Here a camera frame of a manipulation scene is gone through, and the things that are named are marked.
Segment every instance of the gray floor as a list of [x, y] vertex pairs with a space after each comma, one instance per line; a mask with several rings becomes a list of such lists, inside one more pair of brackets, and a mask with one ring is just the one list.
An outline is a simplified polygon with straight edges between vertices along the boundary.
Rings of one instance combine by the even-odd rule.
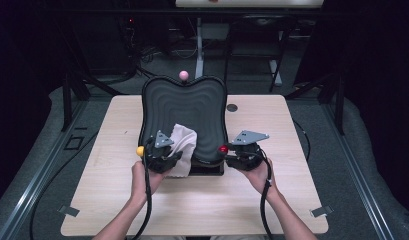
[[[212, 42], [205, 48], [205, 75], [222, 77], [223, 60], [220, 46], [222, 43]], [[275, 88], [273, 94], [286, 95], [294, 90], [292, 84], [304, 49], [305, 42], [296, 40], [290, 42], [280, 72], [284, 84], [282, 87]], [[192, 52], [179, 51], [178, 53], [188, 56]], [[238, 66], [241, 67], [241, 63], [233, 63], [232, 71], [236, 71], [235, 68]], [[181, 70], [187, 70], [190, 75], [193, 75], [191, 73], [195, 71], [195, 56], [181, 58], [176, 53], [173, 53], [171, 57], [156, 54], [152, 62], [143, 63], [142, 67], [156, 74], [171, 77], [177, 77]], [[232, 79], [230, 78], [231, 80], [228, 82], [229, 93], [269, 94], [270, 79], [265, 80], [264, 75], [251, 72], [256, 68], [250, 68], [249, 72], [241, 75], [232, 75]], [[146, 79], [145, 76], [136, 75], [134, 78], [114, 84], [112, 87], [123, 93], [140, 94], [142, 84]], [[89, 88], [93, 94], [90, 101], [78, 102], [74, 99], [80, 114], [70, 132], [67, 133], [68, 136], [82, 137], [82, 144], [85, 144], [98, 131], [111, 100], [110, 96], [100, 89], [94, 86], [89, 86]], [[343, 143], [335, 134], [335, 129], [331, 127], [331, 107], [317, 103], [315, 100], [317, 92], [316, 89], [299, 100], [290, 100], [288, 106], [293, 119], [302, 126], [309, 137], [311, 147], [309, 168], [322, 205], [329, 205], [334, 209], [334, 212], [327, 217], [328, 232], [319, 235], [318, 238], [392, 239], [392, 235], [395, 239], [409, 239], [409, 214], [393, 198], [382, 177], [376, 171], [370, 140], [358, 110], [352, 103], [346, 101], [344, 139], [352, 150], [386, 225], [392, 232], [385, 238], [380, 237], [376, 227], [374, 227], [373, 219], [367, 211], [368, 206], [362, 201], [362, 193], [356, 187], [357, 183], [352, 177]], [[53, 101], [53, 107], [48, 121], [18, 175], [0, 201], [0, 233], [7, 227], [5, 224], [10, 223], [9, 220], [14, 217], [11, 214], [18, 206], [17, 204], [28, 188], [31, 179], [37, 174], [38, 169], [46, 161], [49, 161], [53, 147], [59, 139], [64, 137], [60, 132], [63, 121], [61, 89], [54, 91], [50, 97]], [[304, 133], [297, 128], [297, 134], [301, 140], [303, 151], [307, 153], [309, 144]], [[55, 165], [49, 176], [55, 175], [59, 167], [68, 164], [58, 173], [40, 199], [32, 225], [35, 239], [66, 239], [66, 237], [61, 236], [59, 231], [64, 216], [57, 210], [62, 205], [70, 205], [71, 197], [89, 156], [93, 140], [92, 138], [91, 143], [87, 144], [72, 160], [71, 158], [76, 151], [67, 149], [72, 147], [71, 143], [66, 145], [67, 138], [62, 142], [62, 148], [59, 149], [55, 157]], [[30, 213], [26, 214], [25, 219], [21, 219], [18, 225], [19, 229], [14, 229], [14, 239], [24, 239], [29, 236], [30, 219]], [[90, 239], [90, 237], [73, 239]]]

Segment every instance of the white cloth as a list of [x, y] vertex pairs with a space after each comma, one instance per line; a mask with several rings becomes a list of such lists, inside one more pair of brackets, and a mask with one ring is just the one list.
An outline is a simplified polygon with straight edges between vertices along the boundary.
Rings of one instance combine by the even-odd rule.
[[183, 154], [168, 176], [187, 177], [189, 175], [189, 171], [191, 170], [192, 153], [197, 146], [197, 133], [185, 126], [176, 124], [173, 127], [173, 132], [170, 139], [172, 139], [174, 143], [171, 147], [172, 152], [169, 156], [179, 151], [183, 151]]

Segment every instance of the cable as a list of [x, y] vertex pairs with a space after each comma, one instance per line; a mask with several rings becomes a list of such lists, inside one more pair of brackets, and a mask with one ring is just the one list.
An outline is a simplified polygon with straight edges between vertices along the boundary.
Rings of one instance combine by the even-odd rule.
[[154, 53], [157, 50], [155, 47], [143, 48], [141, 51], [141, 61], [144, 63], [150, 63], [154, 60]]
[[[195, 28], [194, 28], [190, 18], [188, 18], [188, 22], [189, 22], [189, 25], [191, 26], [192, 31], [194, 32], [195, 37], [197, 37], [197, 32], [195, 31]], [[189, 56], [182, 56], [182, 55], [179, 54], [178, 51], [179, 50], [173, 50], [173, 52], [175, 52], [176, 55], [178, 55], [180, 58], [187, 59], [187, 58], [190, 58], [190, 57], [195, 55], [195, 53], [198, 51], [198, 45], [195, 46], [195, 49], [193, 50], [192, 54], [190, 54]]]
[[298, 124], [298, 122], [297, 121], [295, 121], [294, 119], [292, 119], [292, 121], [295, 123], [295, 125], [297, 125], [298, 126], [298, 128], [303, 132], [303, 134], [304, 134], [304, 137], [306, 138], [306, 140], [307, 140], [307, 146], [308, 146], [308, 148], [307, 148], [307, 155], [306, 155], [306, 161], [308, 162], [309, 161], [309, 158], [310, 158], [310, 149], [311, 149], [311, 146], [310, 146], [310, 139], [309, 139], [309, 137], [307, 136], [307, 133], [306, 133], [306, 131], [304, 131], [304, 129], [301, 127], [301, 125], [300, 124]]
[[138, 65], [138, 71], [141, 72], [143, 75], [145, 75], [145, 76], [148, 77], [148, 78], [150, 78], [150, 76], [148, 76], [148, 75], [151, 75], [151, 76], [153, 76], [153, 77], [157, 76], [157, 74], [152, 73], [152, 72], [150, 72], [150, 71], [148, 71], [148, 70], [142, 68], [142, 67], [139, 66], [139, 65]]
[[60, 174], [60, 172], [98, 135], [98, 131], [92, 135], [89, 140], [71, 157], [69, 158], [58, 170], [57, 172], [52, 176], [52, 178], [47, 182], [47, 184], [42, 188], [41, 192], [38, 195], [37, 200], [33, 204], [32, 208], [32, 215], [30, 217], [30, 225], [29, 225], [29, 235], [30, 239], [34, 240], [33, 238], [33, 221], [35, 219], [35, 213], [38, 208], [39, 202], [41, 198], [43, 197], [44, 193], [48, 189], [48, 187], [51, 185], [51, 183], [54, 181], [54, 179]]
[[[178, 57], [183, 58], [183, 59], [187, 59], [190, 57], [193, 57], [195, 55], [195, 53], [197, 52], [198, 48], [195, 48], [194, 50], [173, 50], [174, 53], [176, 53], [176, 55], [178, 55]], [[179, 54], [180, 51], [193, 51], [191, 54], [189, 54], [188, 56], [182, 56], [181, 54]]]
[[147, 213], [145, 215], [145, 219], [144, 222], [142, 223], [141, 228], [138, 230], [138, 232], [136, 233], [135, 237], [133, 237], [133, 240], [137, 240], [139, 239], [139, 237], [141, 236], [142, 232], [144, 231], [145, 227], [148, 224], [148, 221], [150, 220], [150, 216], [151, 216], [151, 210], [152, 210], [152, 195], [151, 195], [151, 186], [150, 186], [150, 176], [149, 176], [149, 172], [148, 172], [148, 164], [147, 164], [147, 153], [146, 153], [146, 149], [148, 147], [148, 145], [150, 145], [150, 143], [152, 142], [152, 138], [149, 138], [147, 140], [147, 143], [144, 147], [144, 169], [145, 169], [145, 192], [147, 194]]
[[269, 161], [267, 160], [266, 153], [261, 149], [261, 152], [263, 153], [263, 161], [267, 164], [267, 179], [266, 183], [264, 185], [263, 192], [261, 193], [261, 199], [260, 199], [260, 215], [261, 215], [261, 220], [263, 222], [264, 229], [266, 230], [267, 237], [272, 240], [272, 233], [270, 232], [269, 225], [267, 224], [267, 219], [266, 219], [266, 211], [265, 211], [265, 203], [266, 203], [266, 197], [267, 197], [267, 192], [269, 191], [270, 186], [272, 186], [272, 166], [270, 165]]
[[120, 78], [117, 78], [117, 79], [111, 79], [111, 80], [99, 80], [98, 78], [97, 78], [97, 79], [98, 79], [100, 82], [102, 82], [102, 83], [104, 83], [104, 84], [106, 84], [106, 85], [111, 85], [111, 84], [126, 82], [127, 80], [133, 78], [135, 75], [136, 75], [136, 69], [135, 69], [135, 71], [126, 73], [126, 74], [124, 74], [123, 76], [121, 76]]

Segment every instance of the black stand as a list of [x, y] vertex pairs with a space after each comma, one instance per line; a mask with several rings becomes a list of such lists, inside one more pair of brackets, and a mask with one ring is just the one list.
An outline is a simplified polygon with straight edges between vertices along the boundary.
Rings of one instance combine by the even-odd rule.
[[344, 135], [343, 126], [343, 110], [344, 110], [344, 90], [345, 79], [347, 77], [348, 70], [352, 67], [356, 58], [362, 52], [364, 45], [367, 42], [367, 32], [362, 27], [356, 27], [352, 36], [348, 36], [349, 39], [345, 45], [344, 51], [341, 53], [341, 57], [336, 67], [334, 67], [331, 73], [324, 75], [323, 77], [306, 84], [304, 87], [296, 90], [295, 92], [285, 96], [285, 99], [290, 100], [301, 96], [305, 92], [313, 89], [314, 87], [323, 85], [322, 91], [318, 95], [319, 103], [328, 104], [331, 102], [333, 96], [336, 93], [335, 101], [335, 126], [341, 135]]
[[335, 92], [336, 101], [335, 101], [335, 126], [337, 127], [338, 131], [341, 135], [344, 135], [344, 130], [342, 129], [342, 117], [343, 117], [343, 110], [344, 110], [344, 87], [345, 87], [345, 80], [343, 74], [340, 73], [329, 73], [322, 78], [310, 82], [306, 84], [304, 87], [298, 89], [297, 91], [285, 96], [285, 99], [290, 100], [296, 97], [301, 96], [302, 94], [306, 93], [307, 91], [317, 87], [319, 85], [324, 85], [322, 91], [318, 95], [319, 103], [321, 104], [328, 104], [332, 97], [334, 96]]
[[106, 84], [100, 82], [96, 78], [83, 74], [69, 74], [63, 80], [63, 103], [64, 103], [64, 124], [61, 131], [65, 131], [67, 127], [72, 122], [72, 102], [71, 102], [71, 90], [76, 95], [76, 97], [80, 101], [87, 101], [91, 96], [91, 93], [86, 88], [85, 83], [83, 80], [86, 80], [88, 83], [95, 85], [96, 87], [100, 88], [101, 90], [107, 92], [111, 96], [122, 95], [119, 91], [107, 86]]

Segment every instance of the human arm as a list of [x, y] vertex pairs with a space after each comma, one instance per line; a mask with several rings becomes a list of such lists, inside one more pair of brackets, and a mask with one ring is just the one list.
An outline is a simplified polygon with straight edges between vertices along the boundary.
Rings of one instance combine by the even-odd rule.
[[[240, 171], [248, 178], [251, 185], [261, 194], [267, 180], [267, 164], [262, 162], [257, 168], [251, 171]], [[267, 202], [273, 208], [281, 223], [287, 240], [307, 240], [316, 239], [315, 235], [307, 225], [297, 216], [286, 201], [285, 197], [276, 186], [275, 177], [272, 171], [272, 184], [266, 196]]]
[[[157, 190], [158, 186], [160, 186], [160, 183], [168, 173], [169, 171], [163, 174], [149, 171], [152, 194]], [[110, 223], [108, 223], [93, 239], [124, 239], [133, 220], [147, 201], [145, 189], [145, 168], [142, 162], [138, 161], [132, 166], [132, 187], [129, 200], [127, 200], [126, 204], [116, 215], [116, 217]]]

